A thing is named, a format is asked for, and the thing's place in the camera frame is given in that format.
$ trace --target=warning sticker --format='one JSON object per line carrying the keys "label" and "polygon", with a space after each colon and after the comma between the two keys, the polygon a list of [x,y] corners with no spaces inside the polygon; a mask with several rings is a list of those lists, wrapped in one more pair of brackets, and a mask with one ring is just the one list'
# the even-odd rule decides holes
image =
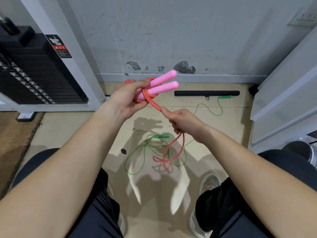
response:
{"label": "warning sticker", "polygon": [[72,58],[61,38],[55,34],[45,35],[60,58]]}

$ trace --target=tile floor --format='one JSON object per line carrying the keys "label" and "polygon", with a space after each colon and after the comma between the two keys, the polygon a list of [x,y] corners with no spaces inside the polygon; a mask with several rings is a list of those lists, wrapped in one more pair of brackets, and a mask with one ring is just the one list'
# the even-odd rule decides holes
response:
{"label": "tile floor", "polygon": [[[118,83],[100,83],[106,94],[111,94]],[[222,116],[212,115],[204,106],[199,106],[197,116],[207,124],[223,131],[237,142],[247,146],[252,122],[248,119],[253,99],[248,93],[248,85],[218,83],[181,83],[179,90],[240,90],[240,96],[220,100],[224,109]],[[212,112],[219,114],[216,97],[207,101],[204,97],[174,97],[173,92],[160,94],[156,102],[171,110],[183,107],[194,112],[197,104],[206,104]],[[61,147],[74,132],[92,115],[92,112],[46,113],[36,132],[21,167],[36,153]],[[215,172],[220,181],[227,174],[202,144],[192,142],[187,146],[188,161],[185,166],[173,167],[167,174],[159,171],[152,159],[153,152],[145,152],[145,165],[136,175],[128,175],[124,163],[128,155],[142,144],[151,132],[169,133],[170,143],[176,136],[162,114],[153,107],[146,107],[127,120],[122,126],[102,167],[109,174],[109,182],[114,190],[114,198],[121,206],[121,212],[128,222],[125,237],[192,237],[187,221],[198,197],[201,178],[209,171]],[[192,140],[186,135],[185,143]],[[171,156],[180,149],[181,141],[174,145]],[[131,172],[140,169],[143,161],[142,148],[137,150],[127,162]]]}

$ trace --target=pink handle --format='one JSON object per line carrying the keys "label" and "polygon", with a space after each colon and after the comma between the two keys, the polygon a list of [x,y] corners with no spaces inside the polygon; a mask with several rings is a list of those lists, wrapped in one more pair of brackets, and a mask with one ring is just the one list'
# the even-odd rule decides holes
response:
{"label": "pink handle", "polygon": [[[175,78],[176,76],[177,76],[177,72],[175,70],[171,70],[167,72],[166,74],[163,74],[162,76],[159,76],[158,78],[152,80],[149,86],[147,87],[147,89],[149,90],[150,88],[154,88],[164,82],[167,82],[168,80]],[[142,90],[140,88],[136,91],[137,94],[140,94],[141,92]]]}
{"label": "pink handle", "polygon": [[[169,83],[166,83],[166,84],[162,84],[161,86],[156,86],[154,88],[150,88],[147,91],[149,92],[149,94],[156,95],[156,94],[164,93],[164,92],[171,91],[171,90],[174,90],[174,89],[177,89],[177,88],[178,88],[178,82],[177,81],[173,81],[173,82],[169,82]],[[140,94],[136,93],[134,95],[134,99],[136,99],[136,100],[145,100],[145,98],[144,98],[142,93],[140,93]]]}

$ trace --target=brown mat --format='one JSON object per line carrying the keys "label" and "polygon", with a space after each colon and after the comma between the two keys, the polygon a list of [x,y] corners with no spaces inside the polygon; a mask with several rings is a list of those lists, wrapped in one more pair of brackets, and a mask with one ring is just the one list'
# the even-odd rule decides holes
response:
{"label": "brown mat", "polygon": [[37,113],[31,122],[18,122],[18,112],[0,112],[0,200],[28,150],[44,113]]}

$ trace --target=pants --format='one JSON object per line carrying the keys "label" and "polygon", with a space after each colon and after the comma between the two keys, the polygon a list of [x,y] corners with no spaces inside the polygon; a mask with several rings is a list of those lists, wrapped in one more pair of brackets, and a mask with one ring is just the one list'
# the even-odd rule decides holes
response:
{"label": "pants", "polygon": [[[259,156],[293,175],[317,191],[317,170],[302,156],[287,150],[268,150]],[[196,218],[211,237],[273,237],[234,186],[226,179],[219,187],[204,192],[196,202]]]}
{"label": "pants", "polygon": [[[58,148],[52,148],[33,156],[18,173],[12,188],[57,150]],[[109,197],[107,186],[108,174],[101,168],[81,213],[66,237],[123,237],[118,226],[120,207]]]}

